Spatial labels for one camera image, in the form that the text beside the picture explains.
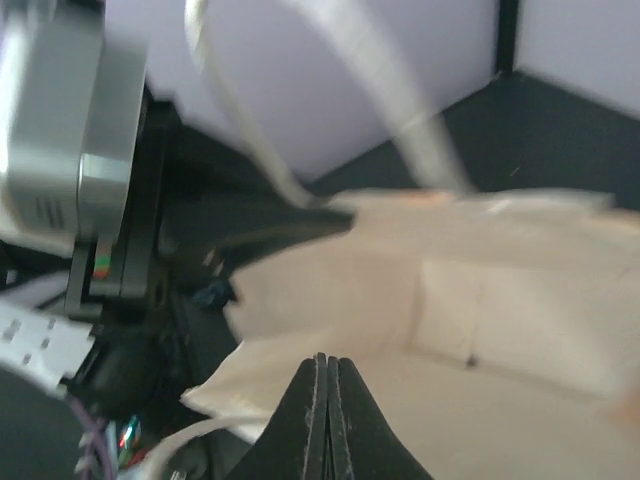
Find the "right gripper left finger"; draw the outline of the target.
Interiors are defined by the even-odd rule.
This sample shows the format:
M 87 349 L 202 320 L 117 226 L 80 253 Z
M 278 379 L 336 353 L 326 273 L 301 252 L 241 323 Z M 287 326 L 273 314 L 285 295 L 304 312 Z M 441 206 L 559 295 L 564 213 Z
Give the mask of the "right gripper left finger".
M 227 477 L 231 480 L 314 480 L 325 470 L 328 362 L 304 360 L 263 433 Z

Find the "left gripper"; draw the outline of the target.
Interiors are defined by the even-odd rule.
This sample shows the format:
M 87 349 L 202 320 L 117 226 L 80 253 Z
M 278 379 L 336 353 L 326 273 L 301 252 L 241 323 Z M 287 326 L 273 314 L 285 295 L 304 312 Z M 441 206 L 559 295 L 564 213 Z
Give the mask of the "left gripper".
M 64 301 L 66 315 L 92 324 L 132 314 L 141 320 L 161 308 L 172 273 L 195 284 L 195 270 L 166 233 L 163 208 L 204 194 L 235 191 L 234 152 L 183 124 L 175 105 L 144 90 L 121 230 L 113 242 L 74 245 Z

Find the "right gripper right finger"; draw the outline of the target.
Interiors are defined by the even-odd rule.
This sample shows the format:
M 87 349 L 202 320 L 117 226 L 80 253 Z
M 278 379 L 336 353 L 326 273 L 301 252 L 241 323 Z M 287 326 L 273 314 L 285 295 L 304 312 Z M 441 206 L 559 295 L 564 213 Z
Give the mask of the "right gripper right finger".
M 432 479 L 394 434 L 352 360 L 328 359 L 328 387 L 327 479 Z

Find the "orange paper bag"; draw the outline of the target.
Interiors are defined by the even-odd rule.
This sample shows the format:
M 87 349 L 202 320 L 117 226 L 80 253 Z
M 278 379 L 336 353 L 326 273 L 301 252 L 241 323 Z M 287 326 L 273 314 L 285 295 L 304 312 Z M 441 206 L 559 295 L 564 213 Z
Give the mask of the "orange paper bag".
M 639 475 L 638 228 L 581 192 L 349 192 L 353 229 L 242 266 L 239 347 L 186 402 L 264 433 L 302 357 L 343 363 L 439 479 Z

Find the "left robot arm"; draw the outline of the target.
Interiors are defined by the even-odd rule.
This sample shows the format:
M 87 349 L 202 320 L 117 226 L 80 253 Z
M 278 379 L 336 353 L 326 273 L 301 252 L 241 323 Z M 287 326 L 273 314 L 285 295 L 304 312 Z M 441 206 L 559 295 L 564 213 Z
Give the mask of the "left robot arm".
M 179 258 L 159 251 L 164 167 L 183 124 L 150 94 L 140 120 L 120 232 L 74 242 L 62 315 L 1 312 L 2 366 L 74 408 L 90 437 L 81 473 L 106 479 L 196 418 L 180 402 L 198 365 L 177 297 L 213 310 L 233 298 L 226 279 L 181 279 Z

